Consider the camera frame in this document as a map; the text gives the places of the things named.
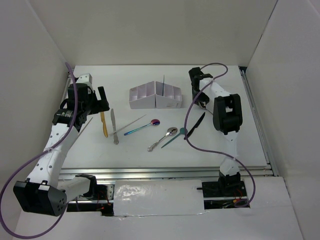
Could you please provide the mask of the black knife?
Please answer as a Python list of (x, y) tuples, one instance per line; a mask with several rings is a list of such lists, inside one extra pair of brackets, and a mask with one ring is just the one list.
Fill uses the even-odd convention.
[(194, 124), (194, 126), (193, 126), (190, 130), (187, 131), (187, 135), (186, 135), (186, 136), (187, 136), (188, 138), (192, 135), (192, 133), (194, 132), (194, 130), (199, 127), (199, 125), (200, 125), (201, 122), (203, 121), (205, 115), (206, 115), (206, 113), (204, 112), (204, 113), (201, 115), (201, 117), (197, 120), (197, 122)]

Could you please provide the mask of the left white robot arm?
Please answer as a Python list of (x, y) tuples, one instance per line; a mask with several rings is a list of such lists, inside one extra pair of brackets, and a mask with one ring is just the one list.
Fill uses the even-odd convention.
[(110, 109), (102, 86), (98, 87), (98, 92), (100, 99), (87, 83), (68, 87), (68, 97), (54, 114), (45, 154), (39, 158), (26, 180), (17, 181), (13, 187), (23, 211), (57, 217), (76, 197), (83, 196), (88, 200), (97, 197), (101, 187), (93, 175), (77, 174), (62, 186), (58, 182), (66, 156), (87, 117)]

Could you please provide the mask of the teal knife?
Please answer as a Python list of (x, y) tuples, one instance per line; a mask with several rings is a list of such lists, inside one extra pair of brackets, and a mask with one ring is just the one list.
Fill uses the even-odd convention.
[(163, 80), (162, 80), (162, 92), (161, 92), (162, 97), (164, 97), (164, 93), (165, 93), (165, 75), (163, 75)]

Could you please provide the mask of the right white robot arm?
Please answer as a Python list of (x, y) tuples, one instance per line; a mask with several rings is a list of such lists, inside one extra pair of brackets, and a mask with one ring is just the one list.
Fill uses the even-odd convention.
[(230, 196), (241, 184), (239, 164), (234, 158), (237, 154), (238, 132), (243, 124), (241, 97), (237, 93), (231, 94), (213, 82), (196, 98), (201, 90), (201, 80), (212, 79), (213, 76), (203, 73), (200, 67), (192, 68), (188, 74), (195, 104), (205, 109), (208, 103), (213, 103), (213, 126), (227, 140), (229, 153), (219, 168), (218, 190), (223, 196)]

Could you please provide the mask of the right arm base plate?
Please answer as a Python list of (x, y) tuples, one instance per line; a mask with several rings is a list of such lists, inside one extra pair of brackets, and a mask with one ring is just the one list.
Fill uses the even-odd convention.
[(202, 182), (196, 189), (202, 191), (204, 198), (244, 198), (247, 197), (247, 191), (244, 181), (240, 184), (223, 188), (218, 181)]

